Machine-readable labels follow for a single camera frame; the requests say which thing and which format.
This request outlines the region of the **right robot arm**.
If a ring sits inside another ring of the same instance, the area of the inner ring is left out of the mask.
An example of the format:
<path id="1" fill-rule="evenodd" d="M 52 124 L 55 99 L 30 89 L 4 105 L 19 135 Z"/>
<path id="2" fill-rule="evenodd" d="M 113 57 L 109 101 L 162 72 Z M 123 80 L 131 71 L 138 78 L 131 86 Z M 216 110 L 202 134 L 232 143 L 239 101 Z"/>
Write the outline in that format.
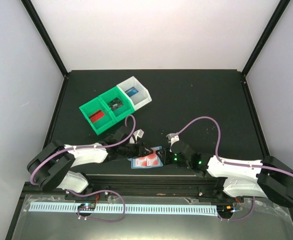
<path id="1" fill-rule="evenodd" d="M 248 161 L 220 158 L 195 152 L 181 140 L 155 153 L 165 165 L 186 167 L 199 178 L 219 179 L 213 194 L 220 202 L 230 197 L 260 197 L 293 207 L 293 170 L 274 156 Z"/>

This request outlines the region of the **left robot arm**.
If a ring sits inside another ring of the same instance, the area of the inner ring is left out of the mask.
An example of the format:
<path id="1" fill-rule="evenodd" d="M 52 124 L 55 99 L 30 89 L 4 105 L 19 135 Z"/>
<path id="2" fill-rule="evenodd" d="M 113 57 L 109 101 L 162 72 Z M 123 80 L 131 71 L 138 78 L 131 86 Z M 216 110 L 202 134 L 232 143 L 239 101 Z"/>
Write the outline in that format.
<path id="1" fill-rule="evenodd" d="M 30 182 L 42 191 L 63 189 L 77 193 L 83 200 L 90 199 L 94 187 L 86 174 L 74 172 L 74 167 L 87 164 L 102 164 L 117 157 L 138 159 L 153 157 L 155 147 L 148 147 L 142 140 L 144 132 L 139 129 L 131 131 L 121 126 L 113 135 L 90 145 L 68 145 L 59 141 L 49 143 L 27 165 Z"/>

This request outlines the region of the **white red-dot card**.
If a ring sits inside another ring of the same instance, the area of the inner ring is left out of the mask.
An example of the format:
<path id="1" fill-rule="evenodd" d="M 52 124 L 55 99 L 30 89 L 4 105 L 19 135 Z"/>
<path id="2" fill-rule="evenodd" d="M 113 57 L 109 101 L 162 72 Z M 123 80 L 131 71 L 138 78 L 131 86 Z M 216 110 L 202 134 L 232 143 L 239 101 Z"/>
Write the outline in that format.
<path id="1" fill-rule="evenodd" d="M 147 167 L 159 167 L 159 166 L 161 166 L 161 164 L 162 164 L 162 162 L 156 153 L 150 154 L 146 157 L 146 166 Z"/>
<path id="2" fill-rule="evenodd" d="M 134 169 L 146 168 L 148 166 L 148 160 L 145 157 L 133 159 L 132 167 Z"/>

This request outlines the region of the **blue card holder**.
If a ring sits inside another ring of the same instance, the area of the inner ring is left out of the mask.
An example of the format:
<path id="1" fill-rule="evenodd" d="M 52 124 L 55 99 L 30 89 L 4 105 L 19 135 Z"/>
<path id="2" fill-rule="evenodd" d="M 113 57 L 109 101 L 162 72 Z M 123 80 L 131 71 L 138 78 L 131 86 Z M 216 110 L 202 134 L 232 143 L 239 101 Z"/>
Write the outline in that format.
<path id="1" fill-rule="evenodd" d="M 156 153 L 156 151 L 162 149 L 162 146 L 152 147 L 151 149 L 153 150 L 153 153 L 147 156 L 129 158 L 128 160 L 131 163 L 131 169 L 151 169 L 162 167 L 163 163 Z"/>

